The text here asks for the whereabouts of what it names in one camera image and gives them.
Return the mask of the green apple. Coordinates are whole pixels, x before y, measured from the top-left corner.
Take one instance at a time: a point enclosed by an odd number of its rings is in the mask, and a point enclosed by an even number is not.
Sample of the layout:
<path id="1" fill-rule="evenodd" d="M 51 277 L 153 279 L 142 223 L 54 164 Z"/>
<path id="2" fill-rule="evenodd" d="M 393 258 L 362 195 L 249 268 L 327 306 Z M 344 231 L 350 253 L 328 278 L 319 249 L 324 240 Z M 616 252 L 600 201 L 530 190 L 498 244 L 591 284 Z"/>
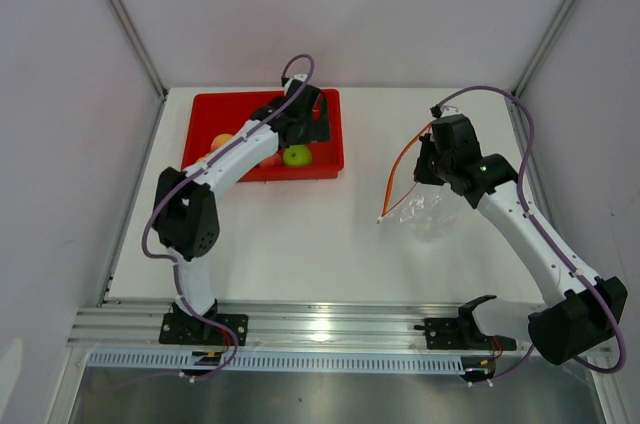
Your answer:
<path id="1" fill-rule="evenodd" d="M 282 154 L 283 163 L 287 167 L 307 167 L 313 162 L 311 149 L 304 144 L 292 145 Z"/>

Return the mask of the small pink peach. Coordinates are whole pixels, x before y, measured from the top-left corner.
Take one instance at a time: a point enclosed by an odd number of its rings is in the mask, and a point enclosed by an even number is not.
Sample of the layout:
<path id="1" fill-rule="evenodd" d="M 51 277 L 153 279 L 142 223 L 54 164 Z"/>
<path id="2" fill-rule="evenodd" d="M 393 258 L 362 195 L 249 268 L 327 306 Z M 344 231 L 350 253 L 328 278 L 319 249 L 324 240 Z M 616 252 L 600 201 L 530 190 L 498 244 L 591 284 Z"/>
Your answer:
<path id="1" fill-rule="evenodd" d="M 279 153 L 275 153 L 272 156 L 269 156 L 269 157 L 263 159 L 258 164 L 258 167 L 260 169 L 271 169 L 271 168 L 275 168 L 275 167 L 281 166 L 282 163 L 283 163 L 282 156 Z"/>

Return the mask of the clear zip top bag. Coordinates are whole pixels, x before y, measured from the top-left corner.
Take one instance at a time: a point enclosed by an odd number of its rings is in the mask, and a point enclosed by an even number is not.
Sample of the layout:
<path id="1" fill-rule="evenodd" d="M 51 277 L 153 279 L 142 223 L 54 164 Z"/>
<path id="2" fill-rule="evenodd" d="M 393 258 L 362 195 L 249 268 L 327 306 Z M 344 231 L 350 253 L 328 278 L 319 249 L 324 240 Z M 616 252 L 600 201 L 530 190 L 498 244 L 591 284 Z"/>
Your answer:
<path id="1" fill-rule="evenodd" d="M 426 184 L 414 181 L 402 196 L 395 198 L 394 185 L 404 158 L 430 131 L 431 124 L 427 124 L 399 152 L 391 166 L 376 219 L 377 225 L 403 225 L 424 243 L 451 235 L 463 221 L 461 205 L 454 203 L 453 194 L 444 187 L 428 188 Z"/>

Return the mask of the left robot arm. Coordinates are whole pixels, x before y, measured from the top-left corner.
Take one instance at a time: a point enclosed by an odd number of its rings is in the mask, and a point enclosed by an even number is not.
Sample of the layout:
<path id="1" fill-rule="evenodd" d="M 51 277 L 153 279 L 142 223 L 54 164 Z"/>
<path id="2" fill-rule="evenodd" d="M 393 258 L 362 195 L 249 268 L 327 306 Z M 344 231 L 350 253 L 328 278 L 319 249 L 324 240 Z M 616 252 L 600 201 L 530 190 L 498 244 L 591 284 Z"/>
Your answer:
<path id="1" fill-rule="evenodd" d="M 205 256 L 220 235 L 218 201 L 261 161 L 282 149 L 330 140 L 328 98 L 325 92 L 288 79 L 285 92 L 253 111 L 231 139 L 183 170 L 168 167 L 158 178 L 154 209 L 143 231 L 155 231 L 166 248 L 162 254 L 174 272 L 178 308 L 186 313 L 182 332 L 197 344 L 216 334 L 217 320 L 208 313 L 216 305 L 210 267 Z"/>

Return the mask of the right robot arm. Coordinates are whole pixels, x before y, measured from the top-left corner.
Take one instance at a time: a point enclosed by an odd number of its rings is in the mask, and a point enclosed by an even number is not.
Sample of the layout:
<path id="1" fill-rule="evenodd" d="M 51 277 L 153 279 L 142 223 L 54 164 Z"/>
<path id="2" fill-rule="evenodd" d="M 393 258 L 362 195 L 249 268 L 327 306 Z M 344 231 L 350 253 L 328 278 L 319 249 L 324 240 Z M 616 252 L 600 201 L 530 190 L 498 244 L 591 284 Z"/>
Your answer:
<path id="1" fill-rule="evenodd" d="M 508 160 L 482 153 L 469 118 L 438 118 L 420 142 L 415 181 L 447 185 L 463 197 L 511 246 L 543 298 L 540 304 L 476 298 L 458 309 L 458 339 L 472 348 L 493 336 L 529 342 L 555 365 L 615 339 L 624 358 L 619 322 L 626 287 L 599 276 L 571 250 L 526 198 Z"/>

